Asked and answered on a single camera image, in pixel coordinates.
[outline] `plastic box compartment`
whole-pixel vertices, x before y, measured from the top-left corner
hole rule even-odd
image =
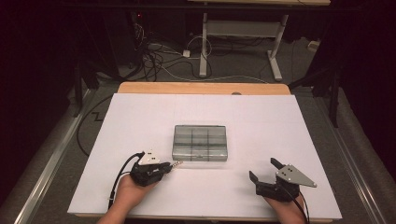
[[[227,161],[225,126],[175,126],[174,161]]]

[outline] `white board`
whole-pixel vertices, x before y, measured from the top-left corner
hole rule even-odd
[[[136,152],[152,149],[162,161],[172,162],[174,129],[180,124],[224,125],[228,160],[184,162],[131,216],[275,218],[248,177],[252,171],[260,181],[274,183],[273,157],[318,184],[301,186],[311,218],[341,218],[293,95],[115,94],[68,213],[104,214],[121,166]]]

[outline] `wooden table edge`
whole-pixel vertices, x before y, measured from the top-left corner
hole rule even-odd
[[[118,93],[290,95],[285,84],[123,82]]]

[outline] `dark background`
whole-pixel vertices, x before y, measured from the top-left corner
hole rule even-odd
[[[375,151],[395,177],[394,7],[386,0],[333,0],[331,7],[361,4],[360,14],[334,16],[331,20],[309,13],[290,16],[284,39],[291,42],[302,36],[311,40],[324,36],[310,66],[311,73],[342,56],[341,63],[335,63],[339,65],[341,87]],[[116,75],[118,64],[135,60],[136,55],[122,51],[122,46],[133,48],[134,42],[123,15],[116,14],[81,14],[61,10],[46,0],[1,3],[0,203],[69,106],[67,93],[73,88],[77,63],[90,60],[96,69]],[[150,29],[180,45],[186,44],[189,33],[197,35],[202,29],[200,14],[146,15]],[[94,71],[87,72],[91,74],[84,78],[92,80]],[[309,84],[325,90],[325,94],[332,76],[328,74]]]

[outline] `human hand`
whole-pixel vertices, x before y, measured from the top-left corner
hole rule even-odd
[[[113,205],[98,223],[123,223],[129,211],[140,204],[146,194],[157,184],[158,182],[142,187],[138,186],[130,175],[123,176],[117,187]]]
[[[271,207],[274,208],[276,211],[276,215],[282,224],[299,224],[305,223],[305,218],[303,213],[297,207],[294,202],[290,203],[282,203],[278,202],[277,200],[265,198]],[[296,198],[297,203],[303,208],[304,207],[304,200],[301,194]]]

